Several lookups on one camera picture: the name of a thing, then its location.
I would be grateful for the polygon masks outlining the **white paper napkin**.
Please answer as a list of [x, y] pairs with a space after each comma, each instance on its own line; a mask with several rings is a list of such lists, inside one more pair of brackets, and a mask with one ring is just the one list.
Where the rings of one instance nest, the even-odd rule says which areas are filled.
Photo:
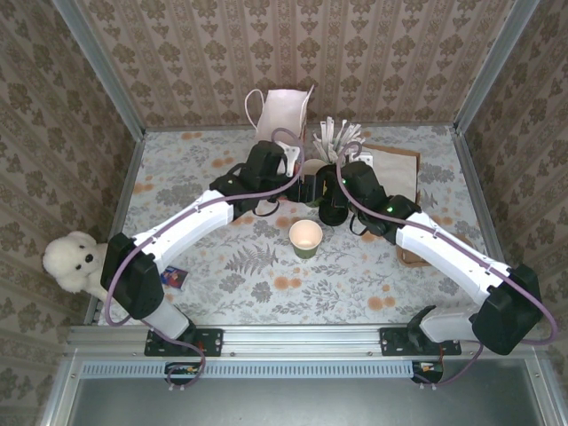
[[387, 147], [369, 147], [366, 151], [373, 157], [375, 175], [386, 194], [403, 195], [416, 202], [420, 155], [409, 150]]

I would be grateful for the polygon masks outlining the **green paper coffee cup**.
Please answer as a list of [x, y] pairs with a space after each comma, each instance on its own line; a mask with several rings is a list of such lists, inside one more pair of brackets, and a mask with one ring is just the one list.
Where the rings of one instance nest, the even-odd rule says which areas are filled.
[[291, 226], [288, 236], [296, 256], [305, 260], [315, 256], [322, 241], [323, 232], [316, 222], [304, 219]]

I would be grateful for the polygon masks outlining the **white red-printed paper gift bag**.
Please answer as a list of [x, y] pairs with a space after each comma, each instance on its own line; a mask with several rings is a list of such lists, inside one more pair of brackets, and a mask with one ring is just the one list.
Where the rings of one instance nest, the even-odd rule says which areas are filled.
[[[244, 100], [245, 113], [249, 123], [256, 131], [256, 142], [272, 140], [272, 133], [277, 128], [290, 130], [298, 139], [295, 141], [286, 132], [279, 131], [276, 140], [289, 146], [298, 146], [304, 142], [307, 122], [307, 107], [314, 85], [308, 91], [292, 89], [268, 90], [265, 97], [259, 89], [248, 93]], [[258, 92], [261, 99], [261, 114], [255, 122], [249, 114], [249, 98]]]

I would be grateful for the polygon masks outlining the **mint green straw holder cup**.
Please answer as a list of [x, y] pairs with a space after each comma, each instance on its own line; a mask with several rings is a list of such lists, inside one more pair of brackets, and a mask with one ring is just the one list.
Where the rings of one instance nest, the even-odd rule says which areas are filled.
[[319, 154], [320, 159], [327, 165], [335, 165], [340, 162], [343, 166], [351, 162], [351, 157], [356, 153], [354, 149], [348, 150], [346, 153], [341, 154], [335, 151], [330, 153]]

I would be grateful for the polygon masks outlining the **blue snack packet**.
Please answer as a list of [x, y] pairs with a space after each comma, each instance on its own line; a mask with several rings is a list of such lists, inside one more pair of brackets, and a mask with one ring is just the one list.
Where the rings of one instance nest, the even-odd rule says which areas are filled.
[[188, 272], [175, 266], [167, 266], [161, 273], [160, 278], [163, 286], [181, 289], [185, 283]]

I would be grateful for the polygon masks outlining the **small black controller board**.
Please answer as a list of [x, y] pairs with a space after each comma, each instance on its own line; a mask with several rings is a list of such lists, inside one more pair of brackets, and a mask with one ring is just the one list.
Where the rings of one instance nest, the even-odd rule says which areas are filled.
[[201, 363], [199, 361], [167, 363], [164, 374], [164, 380], [170, 387], [185, 388], [201, 374]]
[[443, 363], [440, 361], [413, 361], [413, 377], [411, 380], [419, 384], [436, 384], [444, 374]]

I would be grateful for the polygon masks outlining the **grey metal panel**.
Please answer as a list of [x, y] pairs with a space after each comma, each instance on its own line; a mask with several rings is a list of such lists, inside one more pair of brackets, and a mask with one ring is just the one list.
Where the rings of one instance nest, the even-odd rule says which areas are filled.
[[86, 380], [69, 426], [544, 426], [524, 377], [473, 375], [446, 388], [405, 380]]

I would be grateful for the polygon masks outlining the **white teddy bear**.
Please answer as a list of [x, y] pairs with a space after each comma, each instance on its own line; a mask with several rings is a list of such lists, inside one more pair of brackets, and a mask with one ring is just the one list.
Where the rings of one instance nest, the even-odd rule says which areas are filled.
[[43, 267], [67, 292], [84, 291], [105, 302], [107, 291], [100, 281], [106, 254], [106, 243], [97, 243], [89, 234], [73, 231], [47, 245]]

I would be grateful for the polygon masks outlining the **aluminium mounting rail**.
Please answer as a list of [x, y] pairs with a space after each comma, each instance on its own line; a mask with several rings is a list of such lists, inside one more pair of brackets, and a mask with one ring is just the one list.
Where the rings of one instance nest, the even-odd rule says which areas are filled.
[[[221, 359], [377, 359], [382, 356], [380, 330], [375, 325], [223, 325]], [[66, 355], [90, 359], [141, 359], [147, 333], [144, 326], [72, 327]]]

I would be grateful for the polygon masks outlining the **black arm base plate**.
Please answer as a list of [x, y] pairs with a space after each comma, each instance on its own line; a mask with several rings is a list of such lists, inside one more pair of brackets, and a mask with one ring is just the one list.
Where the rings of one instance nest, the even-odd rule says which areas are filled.
[[431, 341], [420, 329], [382, 327], [379, 329], [383, 356], [457, 356], [462, 354], [459, 342]]
[[[205, 356], [219, 357], [224, 342], [224, 330], [221, 328], [194, 328], [184, 332], [178, 340], [199, 348]], [[144, 354], [147, 357], [198, 357], [196, 351], [185, 346], [169, 343], [152, 330], [147, 333]]]

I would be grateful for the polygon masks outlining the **aluminium frame post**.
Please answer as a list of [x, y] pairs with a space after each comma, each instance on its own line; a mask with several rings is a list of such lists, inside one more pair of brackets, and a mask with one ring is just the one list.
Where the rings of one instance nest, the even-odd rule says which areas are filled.
[[464, 134], [482, 106], [489, 90], [503, 69], [519, 37], [534, 14], [540, 0], [515, 0], [501, 26], [483, 66], [464, 99], [454, 120], [457, 134]]
[[102, 83], [106, 94], [112, 100], [131, 136], [136, 142], [142, 141], [146, 126], [138, 117], [125, 86], [114, 71], [110, 54], [104, 52], [101, 43], [98, 41], [94, 27], [87, 21], [76, 0], [52, 1]]

